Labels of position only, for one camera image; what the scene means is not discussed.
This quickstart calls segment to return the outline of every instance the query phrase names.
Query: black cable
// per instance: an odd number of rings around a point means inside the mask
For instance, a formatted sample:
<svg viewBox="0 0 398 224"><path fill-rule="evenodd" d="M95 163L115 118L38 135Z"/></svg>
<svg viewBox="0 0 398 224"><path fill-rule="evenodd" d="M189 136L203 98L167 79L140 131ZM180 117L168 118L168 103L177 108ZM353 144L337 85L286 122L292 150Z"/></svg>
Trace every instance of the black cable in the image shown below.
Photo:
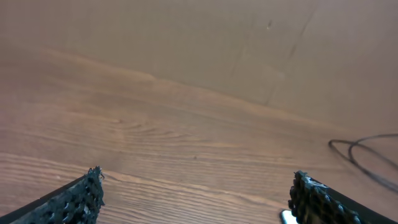
<svg viewBox="0 0 398 224"><path fill-rule="evenodd" d="M337 152L342 158L346 159L347 161L349 161L350 163L352 163L355 167L357 167L360 171L362 171L365 175L367 175L368 177L370 177L372 180L374 180L375 182L377 182L378 184L382 185L383 187L393 191L394 193L398 194L398 185L383 178L382 176L371 172L370 170L366 169L365 167L363 167L362 165L360 165L357 160L354 158L353 155L353 148L355 146L359 146L365 150L367 150L368 152L374 154L375 156L377 156L378 158L382 159L384 162L388 163L390 166L392 166L395 170L398 170L398 164L396 164L395 162L389 160L388 158L384 157L382 154L376 152L374 149L365 146L363 144L360 144L360 142L366 141L366 140L370 140L370 139L379 139L379 138L398 138L398 134L378 134L375 136L369 136L369 137L365 137L365 138L361 138L357 141L347 141L347 140L339 140L339 139L332 139L329 141L328 145L329 148L332 149L333 151ZM334 143L343 143L343 144L349 144L349 148L348 148L348 156L346 157L344 154L342 154L334 145Z"/></svg>

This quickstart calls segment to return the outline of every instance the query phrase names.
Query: beige wall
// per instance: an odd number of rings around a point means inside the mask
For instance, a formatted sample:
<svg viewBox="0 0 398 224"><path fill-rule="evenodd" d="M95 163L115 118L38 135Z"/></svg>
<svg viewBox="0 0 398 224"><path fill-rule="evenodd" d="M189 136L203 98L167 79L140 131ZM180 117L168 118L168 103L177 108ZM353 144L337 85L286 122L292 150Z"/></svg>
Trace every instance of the beige wall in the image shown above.
<svg viewBox="0 0 398 224"><path fill-rule="evenodd" d="M396 0L8 0L3 36L349 128L398 129Z"/></svg>

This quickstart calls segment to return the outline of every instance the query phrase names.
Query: cable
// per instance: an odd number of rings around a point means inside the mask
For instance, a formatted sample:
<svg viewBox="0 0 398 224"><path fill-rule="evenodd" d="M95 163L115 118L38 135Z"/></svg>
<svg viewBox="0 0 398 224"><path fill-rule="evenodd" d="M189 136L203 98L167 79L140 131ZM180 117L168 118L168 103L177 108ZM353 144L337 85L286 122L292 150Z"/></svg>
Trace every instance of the cable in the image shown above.
<svg viewBox="0 0 398 224"><path fill-rule="evenodd" d="M370 139L379 139L379 138L398 138L398 134L378 134L375 136L369 136L369 137L365 137L365 138L361 138L357 141L347 141L347 140L339 140L339 139L332 139L328 142L329 148L335 152L337 152L337 154L339 154L342 158L344 158L345 160L349 161L350 163L352 163L355 167L357 167L360 171L362 171L365 175L367 175L368 177L370 177L372 180L374 180L375 182L377 182L378 184L380 184L381 186L393 191L394 193L398 194L398 185L383 178L382 176L371 172L370 170L366 169L365 167L363 167L362 165L360 165L357 160L354 158L353 155L353 148L355 146L359 146L365 150L367 150L368 152L374 154L375 156L377 156L378 158L382 159L384 162L388 163L390 166L392 166L395 170L398 170L398 164L396 164L395 162L389 160L388 158L384 157L382 154L376 152L374 149L365 146L363 144L360 144L360 142L366 141L366 140L370 140ZM349 144L349 148L348 148L348 156L345 156L344 154L342 154L339 150L337 150L336 146L334 145L334 143L343 143L343 144Z"/></svg>

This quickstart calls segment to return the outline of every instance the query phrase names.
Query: smartphone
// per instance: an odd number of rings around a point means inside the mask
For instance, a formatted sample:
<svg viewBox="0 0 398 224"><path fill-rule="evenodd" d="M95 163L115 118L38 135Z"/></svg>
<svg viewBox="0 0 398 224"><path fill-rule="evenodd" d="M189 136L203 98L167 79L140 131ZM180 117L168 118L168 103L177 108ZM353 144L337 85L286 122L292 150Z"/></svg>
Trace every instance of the smartphone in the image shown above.
<svg viewBox="0 0 398 224"><path fill-rule="evenodd" d="M280 213L280 219L282 220L282 224L298 224L296 222L296 217L292 215L291 210L283 210Z"/></svg>

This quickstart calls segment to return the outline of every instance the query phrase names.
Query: wood grain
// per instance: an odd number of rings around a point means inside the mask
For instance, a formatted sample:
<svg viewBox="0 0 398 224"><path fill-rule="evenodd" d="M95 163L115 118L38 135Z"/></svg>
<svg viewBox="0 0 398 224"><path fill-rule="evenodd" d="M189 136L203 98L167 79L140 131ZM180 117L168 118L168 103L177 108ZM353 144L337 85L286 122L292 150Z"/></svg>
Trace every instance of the wood grain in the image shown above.
<svg viewBox="0 0 398 224"><path fill-rule="evenodd" d="M78 55L1 43L0 215L100 165L100 223L278 223L299 169L398 219L398 197L326 146L357 134Z"/></svg>

